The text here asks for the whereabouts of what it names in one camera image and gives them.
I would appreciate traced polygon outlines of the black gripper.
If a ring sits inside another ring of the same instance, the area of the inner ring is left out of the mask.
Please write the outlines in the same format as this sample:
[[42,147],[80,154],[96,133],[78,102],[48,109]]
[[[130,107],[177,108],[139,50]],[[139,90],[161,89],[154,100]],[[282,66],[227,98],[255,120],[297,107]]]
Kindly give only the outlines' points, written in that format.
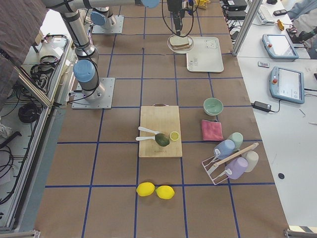
[[175,35],[180,35],[182,31],[182,19],[187,12],[192,16],[191,0],[167,0],[168,11],[172,13],[175,26]]

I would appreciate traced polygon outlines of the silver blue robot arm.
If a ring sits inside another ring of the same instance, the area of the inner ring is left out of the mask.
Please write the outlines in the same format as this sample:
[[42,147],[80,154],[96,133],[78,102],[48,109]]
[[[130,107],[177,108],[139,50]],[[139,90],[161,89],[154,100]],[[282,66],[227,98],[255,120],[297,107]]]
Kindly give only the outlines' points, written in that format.
[[68,32],[75,44],[75,53],[79,61],[74,66],[74,74],[79,82],[83,99],[92,101],[99,98],[104,89],[98,75],[99,53],[85,31],[79,9],[98,9],[120,5],[137,5],[155,8],[161,0],[44,0],[46,8],[60,13]]

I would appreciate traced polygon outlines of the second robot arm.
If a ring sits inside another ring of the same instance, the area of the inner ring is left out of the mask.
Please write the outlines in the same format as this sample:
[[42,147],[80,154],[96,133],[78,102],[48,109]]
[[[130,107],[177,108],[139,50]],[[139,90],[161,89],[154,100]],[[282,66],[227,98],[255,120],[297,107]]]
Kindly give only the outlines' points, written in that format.
[[90,13],[91,21],[103,29],[110,29],[115,26],[116,18],[109,6],[93,8]]

